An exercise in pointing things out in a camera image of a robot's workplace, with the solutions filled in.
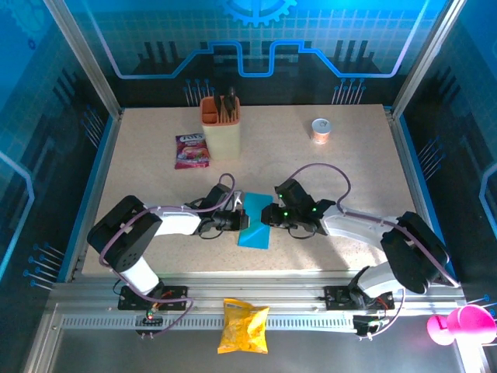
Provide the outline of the blue cloth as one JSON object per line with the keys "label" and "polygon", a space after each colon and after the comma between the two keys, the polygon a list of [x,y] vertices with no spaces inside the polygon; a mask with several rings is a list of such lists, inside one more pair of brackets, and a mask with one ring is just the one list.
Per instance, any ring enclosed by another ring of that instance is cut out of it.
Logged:
{"label": "blue cloth", "polygon": [[270,227],[261,221],[262,210],[273,202],[267,194],[246,193],[243,203],[248,216],[248,227],[240,231],[238,246],[253,249],[268,249]]}

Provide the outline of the beige utensil holder orange rim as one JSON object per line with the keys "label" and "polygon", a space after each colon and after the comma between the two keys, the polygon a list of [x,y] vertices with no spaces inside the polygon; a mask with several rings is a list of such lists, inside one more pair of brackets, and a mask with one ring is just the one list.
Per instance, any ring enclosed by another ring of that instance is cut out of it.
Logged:
{"label": "beige utensil holder orange rim", "polygon": [[210,157],[215,161],[238,159],[241,154],[239,99],[236,97],[236,111],[229,117],[228,97],[222,97],[224,102],[220,120],[212,96],[206,96],[200,102],[201,125]]}

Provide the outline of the red candy bag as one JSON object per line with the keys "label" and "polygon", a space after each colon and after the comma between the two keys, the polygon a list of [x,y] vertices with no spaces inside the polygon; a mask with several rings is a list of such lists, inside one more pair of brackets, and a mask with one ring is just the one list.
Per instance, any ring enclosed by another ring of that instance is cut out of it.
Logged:
{"label": "red candy bag", "polygon": [[176,136],[175,169],[207,168],[209,165],[210,154],[203,133]]}

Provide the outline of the small orange can white lid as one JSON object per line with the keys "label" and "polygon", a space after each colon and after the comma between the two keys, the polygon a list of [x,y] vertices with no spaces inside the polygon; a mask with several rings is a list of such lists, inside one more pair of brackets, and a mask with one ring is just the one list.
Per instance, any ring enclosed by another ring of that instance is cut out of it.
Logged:
{"label": "small orange can white lid", "polygon": [[331,123],[325,118],[317,118],[311,123],[312,141],[315,144],[323,145],[328,141],[332,130]]}

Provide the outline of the yellow chips bag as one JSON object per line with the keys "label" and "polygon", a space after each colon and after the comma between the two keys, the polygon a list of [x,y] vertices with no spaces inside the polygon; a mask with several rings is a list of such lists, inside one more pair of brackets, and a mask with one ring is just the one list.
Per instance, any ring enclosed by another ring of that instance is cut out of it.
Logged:
{"label": "yellow chips bag", "polygon": [[266,322],[269,306],[254,306],[238,299],[224,300],[224,328],[218,354],[249,352],[267,354]]}

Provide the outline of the right circuit board with LED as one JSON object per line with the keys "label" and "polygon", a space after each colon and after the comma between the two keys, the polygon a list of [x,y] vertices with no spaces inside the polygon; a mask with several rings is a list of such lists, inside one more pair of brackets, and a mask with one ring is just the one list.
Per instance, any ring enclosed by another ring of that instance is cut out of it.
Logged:
{"label": "right circuit board with LED", "polygon": [[356,330],[356,335],[359,337],[373,336],[389,322],[390,319],[387,317],[378,317],[375,315],[353,316],[353,328]]}

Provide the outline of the circuit board with led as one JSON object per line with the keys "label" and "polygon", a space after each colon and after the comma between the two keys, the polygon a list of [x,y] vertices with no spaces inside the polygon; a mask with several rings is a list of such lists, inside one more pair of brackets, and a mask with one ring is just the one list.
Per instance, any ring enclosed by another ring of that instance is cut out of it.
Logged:
{"label": "circuit board with led", "polygon": [[373,336],[389,322],[390,319],[387,317],[378,317],[375,315],[353,316],[353,328],[356,330],[356,335],[359,337]]}
{"label": "circuit board with led", "polygon": [[147,310],[143,317],[138,316],[135,321],[136,326],[162,326],[163,318],[151,309]]}

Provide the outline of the left circuit board with LED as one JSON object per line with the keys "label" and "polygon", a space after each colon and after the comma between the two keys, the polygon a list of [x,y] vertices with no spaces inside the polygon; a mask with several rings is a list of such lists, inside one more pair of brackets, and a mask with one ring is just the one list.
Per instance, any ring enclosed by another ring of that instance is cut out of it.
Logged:
{"label": "left circuit board with LED", "polygon": [[147,310],[143,317],[138,316],[135,321],[136,326],[162,326],[163,318],[151,309]]}

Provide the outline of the pink plastic goblet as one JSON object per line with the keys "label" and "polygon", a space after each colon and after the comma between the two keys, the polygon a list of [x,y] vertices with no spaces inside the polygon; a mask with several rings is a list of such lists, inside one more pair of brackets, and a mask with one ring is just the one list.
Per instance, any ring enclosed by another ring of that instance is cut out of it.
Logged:
{"label": "pink plastic goblet", "polygon": [[447,316],[431,316],[426,331],[430,339],[441,346],[456,340],[483,345],[497,337],[497,323],[487,309],[470,304],[454,309]]}

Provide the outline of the aluminium front rail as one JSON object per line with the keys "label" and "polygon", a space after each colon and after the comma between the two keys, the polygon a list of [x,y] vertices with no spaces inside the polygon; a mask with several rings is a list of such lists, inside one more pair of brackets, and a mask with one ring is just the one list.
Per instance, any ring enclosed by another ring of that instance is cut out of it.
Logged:
{"label": "aluminium front rail", "polygon": [[[160,274],[167,285],[189,288],[196,313],[217,313],[225,298],[237,298],[253,305],[268,305],[275,312],[323,312],[318,300],[323,287],[347,285],[354,271],[269,270],[232,272],[191,272]],[[55,284],[47,308],[60,313],[115,312],[118,296],[113,292],[116,279],[107,271],[103,276],[76,277],[70,283]]]}

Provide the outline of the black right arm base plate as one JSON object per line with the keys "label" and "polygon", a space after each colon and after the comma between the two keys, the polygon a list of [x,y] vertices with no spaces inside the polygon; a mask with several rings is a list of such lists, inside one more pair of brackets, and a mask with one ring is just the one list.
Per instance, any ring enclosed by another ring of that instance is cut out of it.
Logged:
{"label": "black right arm base plate", "polygon": [[363,291],[347,286],[326,286],[323,290],[328,311],[388,311],[395,308],[391,292],[371,298]]}

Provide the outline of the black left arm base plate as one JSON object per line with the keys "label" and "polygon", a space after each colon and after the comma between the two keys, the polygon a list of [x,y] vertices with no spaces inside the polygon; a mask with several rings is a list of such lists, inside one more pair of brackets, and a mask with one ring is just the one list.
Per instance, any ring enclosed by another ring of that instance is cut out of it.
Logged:
{"label": "black left arm base plate", "polygon": [[[161,296],[164,299],[186,298],[188,287],[186,286],[164,286],[157,294],[150,295],[151,298],[158,298]],[[136,295],[128,286],[123,286],[120,290],[120,299],[117,304],[119,310],[124,311],[147,311],[152,307],[156,307],[159,311],[185,311],[186,301],[175,303],[161,303],[155,304],[154,302],[147,301],[142,297]]]}

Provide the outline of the aluminium side rail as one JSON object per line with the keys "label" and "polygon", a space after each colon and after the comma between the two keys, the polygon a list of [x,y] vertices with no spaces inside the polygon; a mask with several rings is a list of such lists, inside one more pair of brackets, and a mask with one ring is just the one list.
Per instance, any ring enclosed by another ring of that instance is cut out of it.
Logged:
{"label": "aluminium side rail", "polygon": [[78,258],[88,246],[87,235],[96,219],[122,117],[123,114],[117,119],[111,117],[106,124],[57,276],[58,283],[71,281]]}
{"label": "aluminium side rail", "polygon": [[385,106],[384,112],[391,129],[415,211],[434,231],[440,241],[446,244],[406,122],[403,117],[394,117],[390,106]]}

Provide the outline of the aluminium frame post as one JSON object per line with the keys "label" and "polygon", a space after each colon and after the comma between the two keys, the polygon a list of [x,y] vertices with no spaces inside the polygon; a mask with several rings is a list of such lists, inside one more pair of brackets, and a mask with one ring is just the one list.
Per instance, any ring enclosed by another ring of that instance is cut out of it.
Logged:
{"label": "aluminium frame post", "polygon": [[394,120],[399,119],[403,114],[429,67],[440,52],[466,2],[467,0],[447,0],[392,105],[391,116]]}
{"label": "aluminium frame post", "polygon": [[122,113],[121,106],[65,1],[43,0],[43,3],[54,18],[109,115],[119,120]]}

